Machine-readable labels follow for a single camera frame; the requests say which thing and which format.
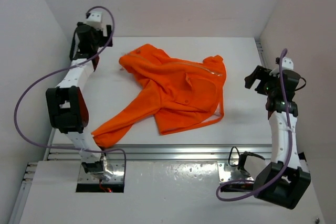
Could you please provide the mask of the orange zip-up jacket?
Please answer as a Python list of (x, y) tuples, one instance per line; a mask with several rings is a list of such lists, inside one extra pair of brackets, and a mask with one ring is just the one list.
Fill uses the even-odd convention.
[(149, 116), (155, 118), (161, 135), (212, 125), (224, 117), (227, 72), (220, 55), (193, 62), (171, 58), (162, 49), (145, 44), (123, 55), (119, 64), (142, 90), (92, 132), (99, 147), (114, 146), (135, 123)]

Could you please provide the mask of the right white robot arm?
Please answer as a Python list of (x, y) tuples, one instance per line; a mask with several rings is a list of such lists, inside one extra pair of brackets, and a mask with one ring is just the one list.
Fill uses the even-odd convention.
[(255, 198), (294, 209), (310, 185), (311, 176), (303, 171), (296, 146), (298, 106), (293, 101), (301, 76), (290, 69), (271, 70), (257, 66), (245, 78), (245, 87), (260, 83), (256, 92), (267, 96), (266, 110), (271, 128), (270, 162), (251, 152), (241, 154), (238, 170), (254, 179)]

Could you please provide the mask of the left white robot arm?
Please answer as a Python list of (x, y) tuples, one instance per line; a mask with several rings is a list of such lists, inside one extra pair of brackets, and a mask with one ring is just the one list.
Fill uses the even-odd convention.
[(64, 79), (46, 91), (50, 123), (64, 134), (79, 151), (85, 173), (100, 181), (111, 179), (113, 172), (101, 148), (93, 140), (87, 126), (89, 112), (82, 95), (85, 84), (99, 63), (98, 50), (112, 46), (112, 26), (103, 34), (100, 23), (78, 22), (70, 49), (70, 69)]

